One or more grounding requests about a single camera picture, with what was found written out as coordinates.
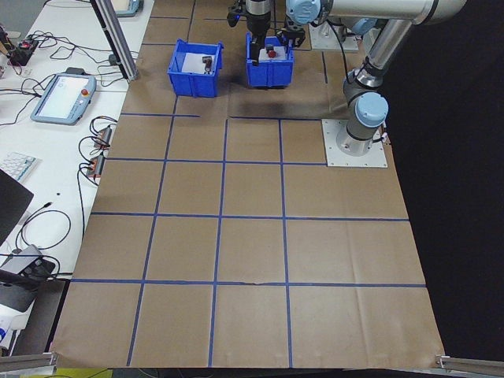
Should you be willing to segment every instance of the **blue bin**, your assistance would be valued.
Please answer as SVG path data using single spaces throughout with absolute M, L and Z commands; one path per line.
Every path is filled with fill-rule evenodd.
M 179 96 L 216 97 L 217 78 L 219 70 L 222 69 L 222 49 L 224 45 L 221 42 L 217 45 L 206 45 L 187 43 L 178 39 L 167 71 L 175 93 Z M 213 56 L 210 74 L 182 72 L 188 53 Z
M 266 45 L 282 46 L 277 37 L 266 37 Z M 250 60 L 250 33 L 246 34 L 246 74 L 251 87 L 286 87 L 292 81 L 294 52 L 289 49 L 285 60 L 259 61 L 252 65 Z

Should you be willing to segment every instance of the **white keyboard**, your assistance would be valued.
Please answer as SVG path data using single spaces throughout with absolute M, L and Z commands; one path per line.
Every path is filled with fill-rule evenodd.
M 0 161 L 0 169 L 21 182 L 35 167 L 36 157 L 11 152 Z

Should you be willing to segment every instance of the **power adapter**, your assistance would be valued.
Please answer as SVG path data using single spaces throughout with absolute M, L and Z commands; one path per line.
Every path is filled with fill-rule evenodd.
M 100 150 L 109 148 L 110 140 L 112 139 L 112 128 L 110 126 L 103 128 L 98 132 L 96 138 L 98 138 L 98 140 L 94 141 L 94 148 L 99 148 Z
M 114 54 L 109 55 L 109 63 L 110 65 L 117 65 L 117 58 Z
M 95 179 L 102 176 L 103 167 L 105 166 L 105 156 L 103 153 L 91 159 L 91 166 L 87 169 L 86 176 Z

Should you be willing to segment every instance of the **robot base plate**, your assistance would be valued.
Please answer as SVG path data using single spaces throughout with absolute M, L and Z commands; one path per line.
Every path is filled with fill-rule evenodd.
M 324 133 L 325 157 L 328 167 L 345 168 L 387 168 L 387 158 L 385 157 L 382 142 L 374 143 L 371 150 L 364 156 L 350 156 L 340 150 L 336 144 L 336 136 L 339 130 L 347 126 L 347 120 L 322 120 L 322 131 Z M 378 139 L 380 133 L 377 131 L 374 139 Z
M 312 25 L 309 25 L 309 39 L 312 44 L 312 50 L 341 51 L 334 32 L 326 26 L 321 25 L 318 28 L 314 28 Z M 347 37 L 345 42 L 343 42 L 343 49 L 346 53 L 357 53 L 359 46 L 355 37 Z

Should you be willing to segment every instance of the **black curtain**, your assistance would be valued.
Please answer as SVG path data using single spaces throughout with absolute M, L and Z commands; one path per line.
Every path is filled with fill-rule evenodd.
M 504 361 L 504 1 L 415 27 L 380 92 L 451 357 Z

